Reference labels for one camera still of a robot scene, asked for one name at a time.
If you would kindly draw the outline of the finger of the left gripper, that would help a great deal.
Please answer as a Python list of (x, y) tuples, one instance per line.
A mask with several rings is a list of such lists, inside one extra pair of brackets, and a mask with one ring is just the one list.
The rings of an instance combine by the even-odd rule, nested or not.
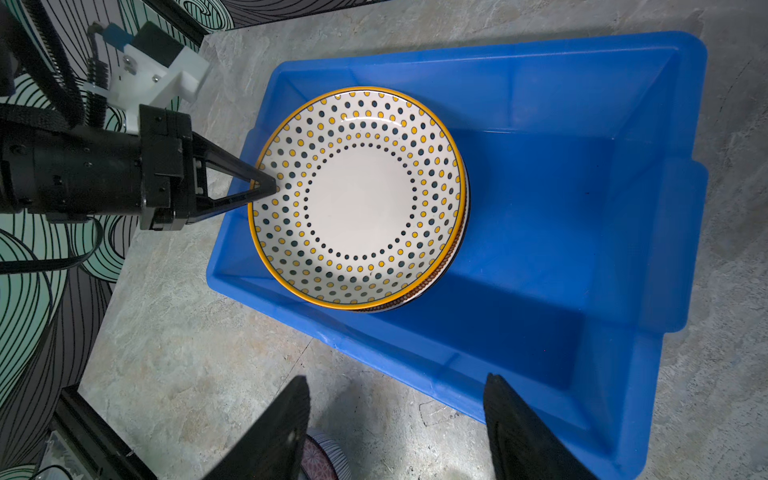
[(276, 185), (266, 186), (260, 184), (256, 188), (216, 199), (207, 195), (197, 195), (195, 200), (195, 208), (191, 212), (191, 222), (197, 223), (221, 214), (225, 214), (241, 206), (248, 205), (265, 197), (269, 197), (276, 192)]
[(275, 186), (276, 180), (264, 171), (232, 155), (197, 133), (192, 137), (193, 156), (203, 167), (229, 175), (254, 186)]

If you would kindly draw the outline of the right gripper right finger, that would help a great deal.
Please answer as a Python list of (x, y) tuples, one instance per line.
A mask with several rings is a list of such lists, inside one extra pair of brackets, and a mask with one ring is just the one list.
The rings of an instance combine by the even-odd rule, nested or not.
[(483, 408), (498, 479), (593, 479), (500, 375), (487, 377)]

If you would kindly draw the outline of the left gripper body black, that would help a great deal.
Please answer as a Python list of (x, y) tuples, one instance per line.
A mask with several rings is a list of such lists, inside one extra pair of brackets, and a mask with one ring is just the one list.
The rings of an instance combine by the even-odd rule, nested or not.
[(52, 223), (133, 215), (149, 230), (179, 230), (207, 203), (188, 115), (143, 105), (136, 134), (71, 127), (55, 110), (1, 108), (1, 211)]

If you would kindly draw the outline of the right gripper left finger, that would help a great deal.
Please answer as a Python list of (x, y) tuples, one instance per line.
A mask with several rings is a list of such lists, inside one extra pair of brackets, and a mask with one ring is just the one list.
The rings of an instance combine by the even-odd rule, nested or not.
[(204, 479), (297, 479), (309, 416), (308, 382), (296, 376)]

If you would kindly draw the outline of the yellow rim dotted plate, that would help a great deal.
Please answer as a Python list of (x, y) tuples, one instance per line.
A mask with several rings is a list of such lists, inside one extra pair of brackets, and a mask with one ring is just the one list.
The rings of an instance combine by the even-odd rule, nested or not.
[(249, 206), (257, 252), (290, 293), (342, 311), (413, 292), (456, 238), (467, 172), (446, 126), (400, 92), (309, 101), (260, 152), (277, 192)]

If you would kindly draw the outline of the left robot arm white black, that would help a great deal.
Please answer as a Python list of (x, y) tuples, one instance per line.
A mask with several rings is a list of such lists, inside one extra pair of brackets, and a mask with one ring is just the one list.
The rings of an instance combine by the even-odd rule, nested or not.
[(275, 179), (195, 133), (173, 101), (193, 101), (210, 66), (154, 23), (91, 24), (77, 77), (40, 1), (1, 5), (1, 210), (69, 233), (61, 253), (11, 248), (5, 275), (80, 267), (118, 275), (115, 230), (176, 231), (271, 196)]

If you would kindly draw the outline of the yellow rim patterned plate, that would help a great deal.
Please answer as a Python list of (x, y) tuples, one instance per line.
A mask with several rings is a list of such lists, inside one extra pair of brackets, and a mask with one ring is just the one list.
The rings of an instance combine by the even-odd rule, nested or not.
[(429, 290), (435, 283), (439, 281), (439, 279), (443, 276), (443, 274), (450, 268), (455, 255), (461, 248), (461, 245), (467, 230), (467, 225), (469, 223), (469, 218), (470, 218), (471, 183), (470, 183), (469, 177), (466, 177), (465, 183), (466, 183), (466, 202), (465, 202), (465, 207), (462, 215), (462, 223), (461, 223), (461, 226), (457, 228), (456, 238), (453, 240), (453, 242), (450, 245), (450, 248), (447, 250), (446, 257), (442, 260), (442, 262), (439, 264), (436, 270), (432, 274), (430, 274), (426, 278), (426, 280), (422, 284), (420, 284), (413, 292), (408, 293), (403, 298), (393, 300), (382, 306), (360, 310), (360, 313), (377, 313), (377, 312), (384, 312), (388, 310), (394, 310), (396, 308), (402, 307), (403, 305), (415, 300), (416, 298), (424, 294), (427, 290)]

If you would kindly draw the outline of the blue plastic bin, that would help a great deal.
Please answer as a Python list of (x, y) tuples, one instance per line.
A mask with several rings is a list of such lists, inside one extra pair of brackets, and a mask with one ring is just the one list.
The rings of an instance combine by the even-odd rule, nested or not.
[(708, 173), (692, 157), (704, 43), (657, 32), (286, 62), (242, 159), (341, 87), (432, 108), (469, 169), (468, 230), (437, 284), (384, 313), (333, 313), (273, 279), (227, 214), (216, 292), (455, 410), (498, 374), (596, 476), (643, 470), (663, 337), (688, 318)]

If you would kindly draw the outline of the blue white floral bowl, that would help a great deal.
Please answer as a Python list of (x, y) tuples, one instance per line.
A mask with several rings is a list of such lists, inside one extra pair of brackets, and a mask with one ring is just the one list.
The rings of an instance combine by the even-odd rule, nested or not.
[(304, 441), (299, 478), (350, 480), (353, 475), (340, 445), (325, 432), (309, 428)]

